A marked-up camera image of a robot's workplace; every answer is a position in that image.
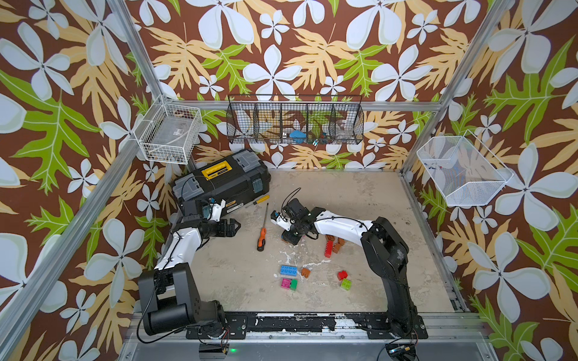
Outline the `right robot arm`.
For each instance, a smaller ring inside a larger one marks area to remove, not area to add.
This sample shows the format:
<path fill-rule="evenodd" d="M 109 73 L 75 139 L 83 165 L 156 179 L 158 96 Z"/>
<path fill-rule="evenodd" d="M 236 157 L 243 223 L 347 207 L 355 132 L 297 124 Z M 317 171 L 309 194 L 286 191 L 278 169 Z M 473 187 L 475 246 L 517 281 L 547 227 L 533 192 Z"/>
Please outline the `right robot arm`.
<path fill-rule="evenodd" d="M 292 199 L 281 211 L 273 211 L 270 218 L 283 228 L 281 239 L 292 245 L 305 236 L 333 236 L 362 247 L 368 266 L 382 279 L 385 289 L 385 331 L 397 338 L 428 337 L 409 291 L 409 247 L 390 221 L 382 217 L 361 221 L 319 207 L 309 210 L 298 199 Z"/>

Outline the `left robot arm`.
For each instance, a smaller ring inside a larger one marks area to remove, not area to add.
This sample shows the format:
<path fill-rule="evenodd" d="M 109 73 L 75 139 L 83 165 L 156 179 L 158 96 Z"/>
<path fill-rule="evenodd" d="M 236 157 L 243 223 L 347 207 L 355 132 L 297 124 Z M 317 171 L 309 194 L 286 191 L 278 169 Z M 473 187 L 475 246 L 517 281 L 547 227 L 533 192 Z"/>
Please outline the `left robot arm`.
<path fill-rule="evenodd" d="M 226 202 L 210 204 L 210 211 L 198 201 L 197 209 L 183 216 L 172 231 L 172 241 L 158 264 L 138 279 L 141 320 L 147 335 L 178 332 L 190 326 L 225 327 L 220 302 L 201 300 L 191 266 L 204 240 L 232 238 L 241 224 L 223 219 Z"/>

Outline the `red square lego brick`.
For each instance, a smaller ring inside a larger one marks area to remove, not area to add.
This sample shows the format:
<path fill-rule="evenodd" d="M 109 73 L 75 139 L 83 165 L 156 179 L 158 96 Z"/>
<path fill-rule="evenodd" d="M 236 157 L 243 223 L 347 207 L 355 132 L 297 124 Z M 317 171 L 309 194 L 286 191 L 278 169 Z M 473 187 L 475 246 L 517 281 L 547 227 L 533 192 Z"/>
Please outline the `red square lego brick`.
<path fill-rule="evenodd" d="M 337 277 L 340 281 L 342 281 L 348 277 L 348 273 L 346 271 L 338 272 Z"/>

